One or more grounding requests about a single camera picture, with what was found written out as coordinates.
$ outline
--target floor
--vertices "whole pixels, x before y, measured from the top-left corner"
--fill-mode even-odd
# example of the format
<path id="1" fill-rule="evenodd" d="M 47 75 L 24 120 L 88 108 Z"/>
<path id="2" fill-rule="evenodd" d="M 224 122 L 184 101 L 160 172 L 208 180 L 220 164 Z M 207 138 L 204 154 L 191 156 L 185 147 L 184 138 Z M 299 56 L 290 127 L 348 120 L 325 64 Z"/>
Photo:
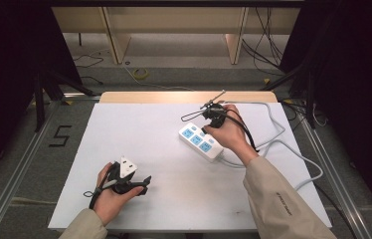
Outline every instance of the floor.
<path id="1" fill-rule="evenodd" d="M 243 79 L 249 77 L 249 81 L 260 87 L 264 85 L 265 80 L 273 81 L 278 78 L 278 76 L 269 74 L 277 73 L 275 69 L 271 65 L 264 63 L 257 63 L 257 66 L 269 73 L 258 72 L 258 76 L 255 77 L 256 66 L 254 65 L 254 59 L 245 51 L 241 52 L 239 64 L 231 65 L 222 35 L 134 35 L 130 40 L 128 51 L 121 65 L 113 63 L 111 54 L 108 51 L 106 36 L 102 34 L 82 34 L 81 46 L 79 45 L 78 34 L 65 34 L 65 38 L 74 59 L 79 58 L 75 60 L 75 63 L 79 66 L 84 85 L 95 92 L 123 91 L 125 89 L 133 89 L 135 86 L 145 91 L 157 91 L 161 87 L 167 88 L 171 86 L 192 88 L 205 80 L 214 85 L 213 89 L 216 89 L 217 84 L 220 84 L 220 89 L 225 86 L 233 89 L 234 86 L 230 86 L 226 82 L 229 78 L 231 78 L 231 81 L 236 81 L 236 76 L 241 76 Z M 251 35 L 246 36 L 245 39 L 250 45 L 255 47 L 260 36 Z M 287 36 L 275 36 L 275 40 L 282 51 L 286 44 Z M 275 60 L 270 57 L 272 53 L 267 41 L 262 42 L 260 51 L 270 60 Z M 94 65 L 88 68 L 82 67 L 91 64 Z M 130 70 L 149 70 L 151 72 L 150 77 L 143 82 L 148 83 L 149 81 L 152 84 L 148 86 L 141 85 L 143 83 L 132 79 L 126 73 L 125 68 Z M 183 80 L 186 74 L 193 76 L 190 81 L 195 81 L 195 84 L 190 84 Z M 98 84 L 96 80 L 102 81 L 103 85 Z M 284 85 L 275 90 L 279 99 L 287 96 L 287 87 L 288 85 Z M 63 89 L 66 93 L 76 93 L 71 88 L 63 87 Z M 47 225 L 59 198 L 60 188 L 63 187 L 64 179 L 72 166 L 74 155 L 88 124 L 88 118 L 95 102 L 67 101 L 66 104 L 57 106 L 54 119 L 50 122 L 49 130 L 46 131 L 44 138 L 42 138 L 37 148 L 37 153 L 23 175 L 23 180 L 18 185 L 15 197 L 3 216 L 0 224 L 0 238 L 58 237 L 59 234 L 50 231 Z M 293 111 L 288 108 L 284 108 L 284 111 L 290 118 L 293 118 Z M 334 133 L 333 127 L 329 124 L 321 126 L 325 121 L 324 116 L 319 116 L 318 119 L 319 124 L 316 132 L 322 139 L 323 145 L 327 148 L 331 161 L 336 165 L 340 178 L 349 189 L 350 197 L 367 225 L 370 237 L 366 238 L 372 238 L 372 194 L 364 184 L 357 169 L 351 166 L 351 160 L 346 155 L 340 139 Z M 291 128 L 294 128 L 294 135 L 298 141 L 301 153 L 320 162 L 319 155 L 304 130 L 304 120 L 296 118 L 289 123 Z M 64 148 L 52 148 L 50 144 L 55 142 L 55 129 L 62 124 L 72 126 L 71 128 L 63 129 L 66 130 L 63 132 L 70 135 L 70 140 L 68 140 Z M 0 160 L 0 194 L 8 179 L 12 176 L 14 168 L 17 167 L 21 158 L 25 156 L 25 150 L 34 136 L 33 128 L 35 128 L 35 107 L 29 106 L 26 114 L 21 119 L 18 130 L 15 131 L 12 140 L 7 145 L 2 160 Z M 313 168 L 310 166 L 308 168 L 310 172 L 314 172 Z M 339 200 L 335 196 L 328 178 L 323 177 L 317 183 L 323 188 L 326 195 L 332 197 L 332 200 L 339 204 Z M 333 224 L 331 229 L 333 233 L 338 238 L 352 238 L 345 220 L 340 217 L 337 209 L 328 201 L 325 195 L 319 194 Z M 176 233 L 131 234 L 130 238 L 183 239 L 186 236 Z M 258 235 L 256 233 L 205 233 L 204 238 L 247 239 L 258 238 Z"/>

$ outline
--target white plug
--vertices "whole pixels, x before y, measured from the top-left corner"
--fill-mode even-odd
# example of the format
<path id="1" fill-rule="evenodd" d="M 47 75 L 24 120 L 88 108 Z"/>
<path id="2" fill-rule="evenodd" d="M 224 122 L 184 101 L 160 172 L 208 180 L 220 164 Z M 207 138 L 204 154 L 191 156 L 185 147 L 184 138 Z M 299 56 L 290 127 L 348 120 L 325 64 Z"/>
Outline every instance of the white plug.
<path id="1" fill-rule="evenodd" d="M 136 171 L 137 166 L 131 162 L 128 158 L 122 156 L 120 159 L 120 178 L 125 178 L 134 171 Z"/>

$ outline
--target person's left hand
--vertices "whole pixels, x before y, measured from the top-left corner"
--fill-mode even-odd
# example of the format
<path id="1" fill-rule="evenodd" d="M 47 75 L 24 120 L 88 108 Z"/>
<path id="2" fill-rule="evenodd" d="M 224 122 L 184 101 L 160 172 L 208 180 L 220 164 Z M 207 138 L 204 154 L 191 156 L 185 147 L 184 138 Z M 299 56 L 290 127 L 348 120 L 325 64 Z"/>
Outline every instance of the person's left hand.
<path id="1" fill-rule="evenodd" d="M 111 166 L 112 164 L 109 162 L 102 169 L 102 171 L 98 175 L 96 186 L 99 186 L 99 184 L 102 182 L 102 179 L 105 177 L 106 172 Z M 108 224 L 113 218 L 118 215 L 123 205 L 131 198 L 137 196 L 142 190 L 143 187 L 138 186 L 120 195 L 115 193 L 111 189 L 106 189 L 96 200 L 93 211 L 95 211 L 96 215 L 98 215 L 98 217 L 101 219 L 102 224 L 106 226 L 106 224 Z"/>

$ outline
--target person's right hand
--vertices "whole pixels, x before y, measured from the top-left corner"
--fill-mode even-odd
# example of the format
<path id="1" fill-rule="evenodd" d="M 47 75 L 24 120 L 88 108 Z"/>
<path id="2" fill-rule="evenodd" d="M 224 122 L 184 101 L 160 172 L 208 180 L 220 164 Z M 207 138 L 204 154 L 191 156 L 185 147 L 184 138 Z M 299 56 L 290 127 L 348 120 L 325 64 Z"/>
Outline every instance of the person's right hand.
<path id="1" fill-rule="evenodd" d="M 225 105 L 224 110 L 227 111 L 229 117 L 242 122 L 239 110 L 235 105 Z M 220 128 L 204 126 L 204 130 L 210 134 L 221 146 L 230 149 L 234 152 L 244 165 L 248 165 L 249 161 L 257 156 L 258 153 L 246 141 L 245 132 L 243 129 L 231 119 L 226 118 Z"/>

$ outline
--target hand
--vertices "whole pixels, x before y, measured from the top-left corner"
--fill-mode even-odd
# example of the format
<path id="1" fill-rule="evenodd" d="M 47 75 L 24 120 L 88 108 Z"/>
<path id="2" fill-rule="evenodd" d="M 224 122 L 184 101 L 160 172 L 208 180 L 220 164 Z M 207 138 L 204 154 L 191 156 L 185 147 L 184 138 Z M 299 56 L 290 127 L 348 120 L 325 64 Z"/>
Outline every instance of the hand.
<path id="1" fill-rule="evenodd" d="M 102 179 L 105 177 L 106 172 L 112 166 L 109 162 L 99 173 L 96 186 L 102 182 Z M 131 198 L 137 196 L 143 187 L 138 186 L 132 188 L 130 191 L 124 194 L 117 194 L 111 189 L 104 190 L 101 195 L 96 200 L 93 210 L 96 215 L 101 219 L 102 224 L 106 226 L 114 217 L 118 215 L 123 205 L 129 201 Z"/>
<path id="2" fill-rule="evenodd" d="M 225 105 L 223 108 L 227 111 L 229 117 L 242 122 L 239 110 L 235 105 Z M 234 152 L 244 165 L 248 165 L 251 159 L 259 156 L 246 141 L 243 129 L 229 118 L 226 118 L 220 128 L 205 125 L 204 130 L 216 139 L 221 146 L 229 148 Z"/>

